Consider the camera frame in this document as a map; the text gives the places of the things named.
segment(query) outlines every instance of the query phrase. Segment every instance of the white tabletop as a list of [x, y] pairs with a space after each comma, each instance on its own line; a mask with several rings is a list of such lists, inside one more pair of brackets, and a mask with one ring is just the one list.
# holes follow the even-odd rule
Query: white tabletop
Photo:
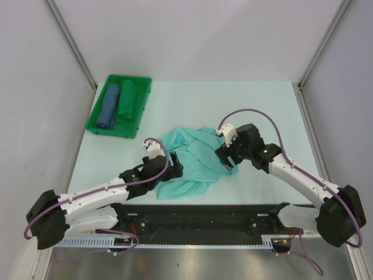
[[[104, 83], [97, 89], [96, 102]], [[141, 164], [146, 156], [142, 142], [158, 138], [178, 127], [214, 127], [228, 113], [256, 108], [276, 122], [287, 153], [317, 174], [316, 164], [290, 82], [153, 82], [135, 139], [96, 135], [85, 131], [68, 192], [86, 190], [117, 177]], [[265, 143], [276, 143], [270, 122], [256, 113], [239, 113], [230, 123], [255, 124]], [[176, 200], [158, 200], [154, 191], [127, 201], [128, 204], [278, 204], [309, 203], [281, 180], [259, 171], [250, 162], [239, 165], [238, 174], [222, 177], [203, 195]]]

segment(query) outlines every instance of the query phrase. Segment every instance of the green plastic bin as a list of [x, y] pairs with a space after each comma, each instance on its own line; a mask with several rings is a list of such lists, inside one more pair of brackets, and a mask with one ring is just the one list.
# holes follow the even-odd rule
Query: green plastic bin
[[[124, 121], [122, 123], [115, 123], [113, 130], [101, 129], [96, 127], [97, 117], [101, 112], [101, 105], [104, 100], [104, 96], [109, 84], [114, 83], [119, 86], [121, 90], [121, 84], [124, 80], [131, 80], [137, 88], [137, 98], [135, 103], [135, 109], [133, 111], [133, 118], [130, 121]], [[105, 85], [98, 97], [93, 111], [86, 124], [86, 129], [102, 135], [110, 135], [116, 137], [134, 138], [136, 136], [139, 123], [141, 120], [142, 113], [144, 111], [145, 103], [150, 92], [150, 85], [152, 79], [147, 77], [136, 77], [136, 76], [123, 76], [123, 75], [109, 75], [105, 82]]]

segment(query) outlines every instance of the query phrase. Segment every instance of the turquoise fabric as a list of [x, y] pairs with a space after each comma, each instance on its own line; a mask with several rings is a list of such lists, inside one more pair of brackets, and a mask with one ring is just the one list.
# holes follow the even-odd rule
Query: turquoise fabric
[[215, 150], [224, 143], [224, 138], [216, 136], [214, 128], [178, 127], [166, 133], [161, 140], [168, 153], [176, 151], [184, 167], [184, 175], [158, 183], [156, 194], [160, 200], [204, 194], [221, 176], [237, 172], [237, 167], [228, 171], [215, 155]]

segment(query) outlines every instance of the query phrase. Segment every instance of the white wall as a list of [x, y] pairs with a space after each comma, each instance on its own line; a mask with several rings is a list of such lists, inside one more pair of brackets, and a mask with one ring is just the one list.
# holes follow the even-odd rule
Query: white wall
[[333, 181], [359, 190], [367, 225], [364, 247], [373, 263], [373, 2], [351, 4], [305, 98]]
[[42, 0], [0, 3], [0, 279], [24, 246], [25, 215], [66, 187], [93, 91]]
[[342, 0], [56, 0], [96, 82], [298, 82]]

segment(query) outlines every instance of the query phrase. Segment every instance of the blue folded cloth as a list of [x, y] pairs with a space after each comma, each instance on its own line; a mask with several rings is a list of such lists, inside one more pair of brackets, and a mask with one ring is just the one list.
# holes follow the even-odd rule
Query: blue folded cloth
[[221, 176], [237, 172], [237, 167], [228, 171], [216, 156], [215, 150], [224, 143], [224, 138], [216, 136], [214, 128], [178, 127], [163, 135], [161, 140], [168, 153], [176, 151], [184, 175], [158, 183], [156, 194], [160, 200], [204, 194]]
[[119, 87], [113, 83], [109, 84], [101, 105], [96, 126], [104, 130], [113, 130], [115, 124], [115, 109], [119, 100]]

